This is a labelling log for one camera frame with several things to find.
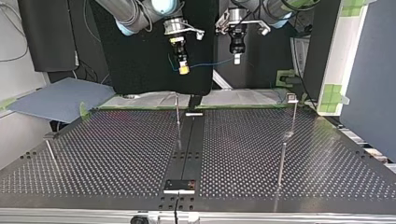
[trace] green tape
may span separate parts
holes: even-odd
[[[81,104],[79,104],[79,115],[81,116],[82,120],[86,120],[91,117],[91,113],[87,110],[84,102],[81,102]]]
[[[179,109],[187,109],[187,106],[180,106]],[[146,107],[146,106],[101,106],[99,110],[174,110],[175,106],[157,106],[157,107]]]
[[[17,98],[9,98],[9,99],[6,99],[6,100],[0,102],[0,111],[7,110],[7,107],[16,101],[17,101]]]
[[[327,84],[324,86],[319,112],[335,113],[337,106],[341,103],[341,89],[342,85]]]
[[[287,88],[292,88],[293,85],[291,84],[286,84],[286,82],[283,82],[280,80],[281,77],[295,77],[295,72],[294,70],[278,70],[277,75],[276,75],[276,86],[277,87],[287,87]]]
[[[360,16],[364,3],[365,0],[344,0],[341,17]]]

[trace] black panel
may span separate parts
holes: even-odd
[[[67,0],[19,0],[23,30],[37,72],[76,68]]]
[[[163,21],[156,22],[151,33],[143,30],[134,36],[124,36],[107,11],[93,1],[91,5],[116,93],[178,91],[206,95],[210,92],[212,66],[192,68],[186,76],[172,70],[168,54],[172,57],[173,50],[163,35]],[[212,63],[218,1],[189,0],[183,12],[191,25],[205,30],[202,41],[196,40],[195,34],[188,35],[190,65]]]
[[[309,43],[304,82],[312,98],[318,99],[341,0],[323,0],[315,8],[314,29]]]

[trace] white panel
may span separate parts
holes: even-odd
[[[326,84],[342,85],[341,94],[345,95],[347,92],[347,85],[361,39],[361,30],[366,18],[367,8],[367,6],[362,8],[359,17],[338,18],[319,96],[319,105]],[[335,113],[319,112],[319,114],[322,116],[340,116],[342,106],[342,104],[339,104]]]
[[[16,0],[0,1],[18,10]],[[14,14],[6,8],[4,11],[21,28]],[[0,11],[0,61],[20,56],[25,48],[25,38]],[[29,53],[17,61],[0,63],[0,102],[8,98],[20,97],[45,85],[46,79],[42,73],[35,72]],[[50,132],[48,120],[0,111],[0,169],[25,151],[37,146],[48,132]]]
[[[38,146],[50,121],[18,113],[0,119],[0,169],[15,161],[24,152]]]
[[[1,1],[9,3],[18,10],[16,0]],[[20,22],[9,9],[4,8],[4,11],[21,27]],[[25,38],[12,26],[2,11],[0,11],[0,31],[0,61],[24,53]],[[30,53],[17,61],[0,63],[0,101],[45,85],[43,74],[34,70]]]

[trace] metal bracket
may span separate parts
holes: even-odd
[[[164,194],[194,194],[195,180],[167,180]]]
[[[271,27],[265,21],[261,21],[261,20],[242,21],[242,22],[230,21],[230,12],[228,9],[224,12],[224,14],[216,22],[216,32],[226,35],[227,31],[230,29],[230,26],[239,25],[239,24],[258,24],[258,25],[260,25],[259,35],[268,35],[268,33],[271,32]]]

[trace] metal stand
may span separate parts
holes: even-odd
[[[279,175],[278,175],[278,179],[277,179],[277,184],[279,185],[279,187],[282,186],[282,176],[283,176],[283,169],[285,166],[286,148],[288,145],[288,141],[294,135],[294,123],[296,120],[297,104],[298,104],[296,94],[288,93],[286,95],[286,97],[288,99],[289,104],[294,104],[294,110],[293,110],[293,120],[291,122],[291,130],[289,132],[286,132],[285,136],[283,138],[284,142],[282,144],[282,151],[280,154]]]

